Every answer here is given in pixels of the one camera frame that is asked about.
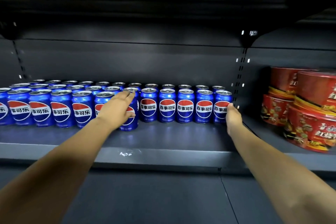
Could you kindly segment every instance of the pepsi logo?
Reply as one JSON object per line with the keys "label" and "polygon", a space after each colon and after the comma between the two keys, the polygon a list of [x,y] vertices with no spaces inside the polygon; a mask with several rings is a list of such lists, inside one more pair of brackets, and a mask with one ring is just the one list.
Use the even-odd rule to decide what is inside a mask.
{"label": "pepsi logo", "polygon": [[82,103],[73,103],[72,108],[78,123],[85,123],[90,120],[92,116],[91,107]]}
{"label": "pepsi logo", "polygon": [[100,112],[100,109],[103,107],[104,104],[96,104],[94,110],[96,111],[96,116]]}
{"label": "pepsi logo", "polygon": [[228,101],[218,101],[214,104],[213,112],[218,119],[225,119],[227,110],[230,102]]}
{"label": "pepsi logo", "polygon": [[45,103],[31,101],[29,105],[34,120],[37,122],[45,121],[51,115],[51,108]]}
{"label": "pepsi logo", "polygon": [[141,113],[146,116],[150,117],[156,112],[156,102],[150,98],[141,99],[140,102],[140,109]]}
{"label": "pepsi logo", "polygon": [[[129,106],[127,108],[126,112],[132,112],[132,113],[135,114],[135,110],[131,106]],[[131,124],[133,122],[134,118],[135,117],[128,118],[127,121],[123,124],[123,126],[127,126],[127,125]]]}
{"label": "pepsi logo", "polygon": [[17,100],[9,100],[7,103],[9,105],[10,112],[12,113],[13,118],[16,121],[25,120],[32,113],[29,104],[25,102]]}
{"label": "pepsi logo", "polygon": [[71,115],[70,107],[60,102],[51,102],[52,113],[57,122],[64,122]]}
{"label": "pepsi logo", "polygon": [[176,102],[172,99],[161,100],[159,104],[159,109],[162,116],[169,118],[175,113]]}
{"label": "pepsi logo", "polygon": [[196,104],[196,113],[201,118],[208,118],[212,113],[212,102],[209,100],[201,100]]}
{"label": "pepsi logo", "polygon": [[177,102],[177,113],[183,117],[187,118],[193,114],[194,103],[189,99],[182,99]]}
{"label": "pepsi logo", "polygon": [[0,120],[4,118],[8,113],[8,107],[0,102]]}

